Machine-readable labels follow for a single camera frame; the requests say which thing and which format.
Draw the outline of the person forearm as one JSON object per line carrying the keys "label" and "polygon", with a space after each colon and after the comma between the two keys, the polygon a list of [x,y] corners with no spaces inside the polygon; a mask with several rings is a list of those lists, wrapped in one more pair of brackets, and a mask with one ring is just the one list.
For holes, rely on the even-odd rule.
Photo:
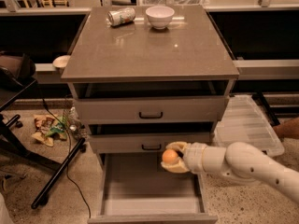
{"label": "person forearm", "polygon": [[287,120],[273,129],[279,138],[299,139],[299,118]]}

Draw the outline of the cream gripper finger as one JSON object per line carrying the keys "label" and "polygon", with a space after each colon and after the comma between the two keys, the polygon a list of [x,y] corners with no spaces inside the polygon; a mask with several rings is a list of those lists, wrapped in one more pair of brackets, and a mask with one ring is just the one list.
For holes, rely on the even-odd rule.
{"label": "cream gripper finger", "polygon": [[161,165],[166,171],[170,173],[183,174],[189,172],[189,169],[186,167],[183,161],[179,161],[175,164],[167,164],[165,162],[162,162]]}
{"label": "cream gripper finger", "polygon": [[180,154],[184,154],[187,147],[188,147],[187,142],[176,141],[176,142],[169,143],[165,148],[167,150],[174,150]]}

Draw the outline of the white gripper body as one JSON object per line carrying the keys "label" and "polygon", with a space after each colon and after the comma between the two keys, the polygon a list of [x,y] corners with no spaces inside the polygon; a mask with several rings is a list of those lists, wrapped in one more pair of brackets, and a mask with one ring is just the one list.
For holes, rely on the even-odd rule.
{"label": "white gripper body", "polygon": [[217,173],[226,170],[225,147],[211,147],[202,143],[188,144],[183,151],[183,161],[193,173]]}

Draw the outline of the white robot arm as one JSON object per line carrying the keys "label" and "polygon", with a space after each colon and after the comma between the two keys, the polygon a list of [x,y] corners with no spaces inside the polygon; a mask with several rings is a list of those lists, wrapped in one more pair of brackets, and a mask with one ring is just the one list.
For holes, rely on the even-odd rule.
{"label": "white robot arm", "polygon": [[299,173],[244,142],[234,142],[228,147],[173,142],[166,146],[161,165],[176,174],[216,174],[244,185],[264,182],[299,203]]}

